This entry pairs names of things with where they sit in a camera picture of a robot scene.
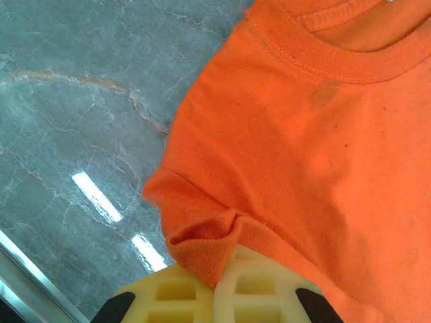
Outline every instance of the orange t-shirt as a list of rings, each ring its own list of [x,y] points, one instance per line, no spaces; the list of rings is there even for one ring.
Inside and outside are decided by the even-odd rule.
[[[431,322],[431,1],[301,1],[256,0],[181,104],[145,198],[210,287],[239,243],[345,322]]]

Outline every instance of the marble floor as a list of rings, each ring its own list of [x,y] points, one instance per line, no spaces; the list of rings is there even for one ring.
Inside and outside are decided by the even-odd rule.
[[[172,264],[140,192],[252,0],[0,0],[0,229],[87,317]]]

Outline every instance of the black plastic part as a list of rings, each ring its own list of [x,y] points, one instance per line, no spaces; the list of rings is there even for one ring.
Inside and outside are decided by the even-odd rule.
[[[0,323],[25,323],[25,321],[0,298]]]
[[[108,299],[90,323],[121,323],[135,300],[135,294],[127,291]]]
[[[309,289],[298,288],[296,296],[312,323],[343,323],[343,320],[322,295]]]

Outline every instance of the metal strip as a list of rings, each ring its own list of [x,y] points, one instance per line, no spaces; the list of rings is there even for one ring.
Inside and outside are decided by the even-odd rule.
[[[29,322],[89,322],[1,230],[0,297]]]

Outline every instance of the crew neck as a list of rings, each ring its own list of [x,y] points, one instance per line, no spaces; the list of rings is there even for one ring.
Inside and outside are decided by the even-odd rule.
[[[297,67],[344,83],[386,81],[431,55],[431,17],[405,38],[374,52],[354,52],[320,40],[292,17],[279,0],[256,0],[247,20],[268,44]]]

